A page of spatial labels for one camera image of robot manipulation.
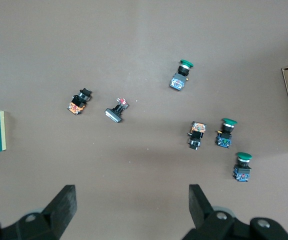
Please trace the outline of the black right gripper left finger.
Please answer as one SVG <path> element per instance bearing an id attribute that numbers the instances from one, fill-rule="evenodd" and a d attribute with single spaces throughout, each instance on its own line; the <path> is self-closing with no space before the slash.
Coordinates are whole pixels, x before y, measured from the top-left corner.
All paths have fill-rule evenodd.
<path id="1" fill-rule="evenodd" d="M 76 187 L 65 185 L 41 212 L 26 214 L 5 228 L 0 224 L 0 240 L 59 240 L 76 211 Z"/>

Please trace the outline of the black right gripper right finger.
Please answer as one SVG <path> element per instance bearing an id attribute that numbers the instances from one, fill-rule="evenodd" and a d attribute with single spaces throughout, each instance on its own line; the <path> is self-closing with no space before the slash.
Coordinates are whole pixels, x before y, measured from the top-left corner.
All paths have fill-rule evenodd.
<path id="1" fill-rule="evenodd" d="M 288 232 L 273 219 L 255 217 L 246 224 L 223 209 L 214 210 L 198 184 L 189 186 L 188 201 L 195 228 L 184 240 L 288 240 Z"/>

